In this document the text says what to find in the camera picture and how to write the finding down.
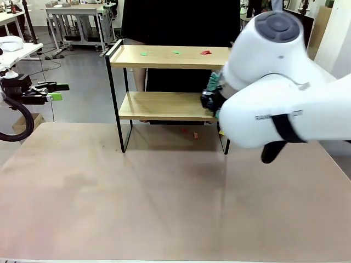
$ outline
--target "shelf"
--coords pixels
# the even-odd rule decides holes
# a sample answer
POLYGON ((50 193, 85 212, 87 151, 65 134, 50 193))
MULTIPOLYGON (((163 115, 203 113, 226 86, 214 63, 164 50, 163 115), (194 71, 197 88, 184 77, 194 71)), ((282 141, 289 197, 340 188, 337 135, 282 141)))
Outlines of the shelf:
POLYGON ((148 121, 217 121, 202 108, 200 93, 127 92, 120 119, 148 121))
POLYGON ((111 57, 112 67, 221 69, 228 60, 229 48, 173 47, 161 45, 122 45, 111 57), (204 50, 212 54, 201 55, 204 50))

